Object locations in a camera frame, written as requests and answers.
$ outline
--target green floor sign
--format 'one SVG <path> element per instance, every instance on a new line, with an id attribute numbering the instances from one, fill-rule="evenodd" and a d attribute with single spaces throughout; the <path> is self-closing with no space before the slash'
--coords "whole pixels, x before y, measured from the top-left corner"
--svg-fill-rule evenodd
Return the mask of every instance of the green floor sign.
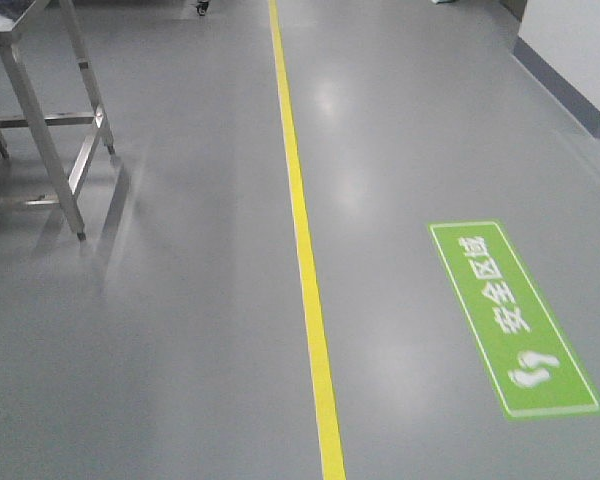
<path id="1" fill-rule="evenodd" d="M 600 413 L 600 399 L 498 222 L 429 226 L 510 419 Z"/>

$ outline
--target floor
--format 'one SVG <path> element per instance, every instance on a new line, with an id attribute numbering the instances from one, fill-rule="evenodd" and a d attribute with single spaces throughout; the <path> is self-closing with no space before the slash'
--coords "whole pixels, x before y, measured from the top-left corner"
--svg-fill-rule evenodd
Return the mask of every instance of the floor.
<path id="1" fill-rule="evenodd" d="M 86 242 L 0 213 L 0 480 L 322 477 L 268 4 L 190 3 L 76 2 L 118 157 Z M 600 479 L 600 416 L 504 418 L 427 229 L 500 220 L 600 393 L 600 140 L 498 2 L 278 5 L 347 478 Z M 83 110 L 59 25 L 23 56 Z M 48 192 L 6 136 L 0 195 Z"/>

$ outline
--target yellow line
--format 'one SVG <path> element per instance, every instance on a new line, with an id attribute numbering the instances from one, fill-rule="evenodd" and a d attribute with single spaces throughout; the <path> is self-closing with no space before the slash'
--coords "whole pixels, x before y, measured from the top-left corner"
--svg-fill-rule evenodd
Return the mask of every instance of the yellow line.
<path id="1" fill-rule="evenodd" d="M 298 141 L 293 123 L 291 95 L 289 93 L 289 82 L 287 80 L 276 0 L 269 0 L 269 15 L 271 20 L 271 34 L 273 36 L 276 75 L 278 78 L 278 96 L 280 98 L 284 145 L 287 154 L 287 168 L 289 170 L 289 187 L 291 189 L 291 206 L 296 231 L 296 248 L 300 263 L 302 299 L 304 303 L 307 340 L 309 343 L 311 377 L 313 380 L 316 420 L 320 440 L 320 455 L 322 457 L 322 475 L 324 480 L 345 480 L 344 457 L 342 455 L 340 429 L 338 427 L 336 400 L 331 381 L 329 352 L 324 332 L 324 321 L 322 319 L 322 306 L 320 305 L 320 291 L 318 289 L 318 278 L 313 259 L 313 247 L 311 246 L 311 232 L 309 231 L 309 220 L 304 200 L 302 167 L 300 165 Z"/>

